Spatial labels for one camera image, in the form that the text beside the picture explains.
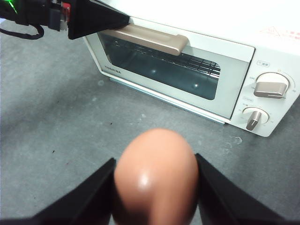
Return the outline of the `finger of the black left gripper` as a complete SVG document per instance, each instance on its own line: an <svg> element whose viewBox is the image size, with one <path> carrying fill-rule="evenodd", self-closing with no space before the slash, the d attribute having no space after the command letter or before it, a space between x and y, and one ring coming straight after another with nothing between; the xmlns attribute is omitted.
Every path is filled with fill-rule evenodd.
<svg viewBox="0 0 300 225"><path fill-rule="evenodd" d="M105 17L99 21L88 18L71 19L68 23L68 38L77 39L103 30L120 28L128 25L128 22L128 17L121 19Z"/></svg>
<svg viewBox="0 0 300 225"><path fill-rule="evenodd" d="M71 0L70 21L83 21L84 18L96 20L99 16L117 21L129 21L129 16L98 0Z"/></svg>

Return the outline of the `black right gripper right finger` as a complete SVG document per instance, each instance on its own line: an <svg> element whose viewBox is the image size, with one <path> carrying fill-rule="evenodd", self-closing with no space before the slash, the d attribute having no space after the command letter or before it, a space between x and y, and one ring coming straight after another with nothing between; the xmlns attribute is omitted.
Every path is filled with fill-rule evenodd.
<svg viewBox="0 0 300 225"><path fill-rule="evenodd" d="M241 190L200 154L198 206L203 225L298 225Z"/></svg>

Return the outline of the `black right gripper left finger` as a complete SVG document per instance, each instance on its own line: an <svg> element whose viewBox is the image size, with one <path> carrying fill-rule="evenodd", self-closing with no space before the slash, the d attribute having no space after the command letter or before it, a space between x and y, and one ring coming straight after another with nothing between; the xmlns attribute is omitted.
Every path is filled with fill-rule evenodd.
<svg viewBox="0 0 300 225"><path fill-rule="evenodd" d="M112 213L114 158L74 190L32 217L4 219L2 225L107 225Z"/></svg>

